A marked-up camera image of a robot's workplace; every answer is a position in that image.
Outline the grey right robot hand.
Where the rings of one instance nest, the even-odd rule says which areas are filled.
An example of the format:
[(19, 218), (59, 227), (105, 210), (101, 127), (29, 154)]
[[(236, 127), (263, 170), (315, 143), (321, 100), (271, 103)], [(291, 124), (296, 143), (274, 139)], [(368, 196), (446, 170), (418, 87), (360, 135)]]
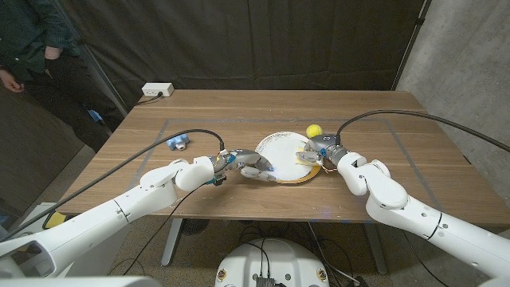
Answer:
[(323, 163), (327, 160), (336, 167), (349, 152), (336, 141), (337, 136), (332, 134), (314, 136), (305, 144), (303, 151), (296, 153), (296, 157), (306, 163)]

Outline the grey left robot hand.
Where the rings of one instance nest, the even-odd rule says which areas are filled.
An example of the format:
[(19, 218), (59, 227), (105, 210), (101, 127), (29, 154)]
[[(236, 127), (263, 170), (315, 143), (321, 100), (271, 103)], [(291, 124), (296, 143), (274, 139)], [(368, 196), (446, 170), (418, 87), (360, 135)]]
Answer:
[(214, 176), (217, 179), (223, 179), (227, 171), (239, 170), (240, 174), (248, 179), (276, 181), (276, 178), (269, 174), (269, 171), (273, 171), (272, 164), (255, 151), (246, 149), (222, 151), (216, 159), (212, 159), (212, 162)]

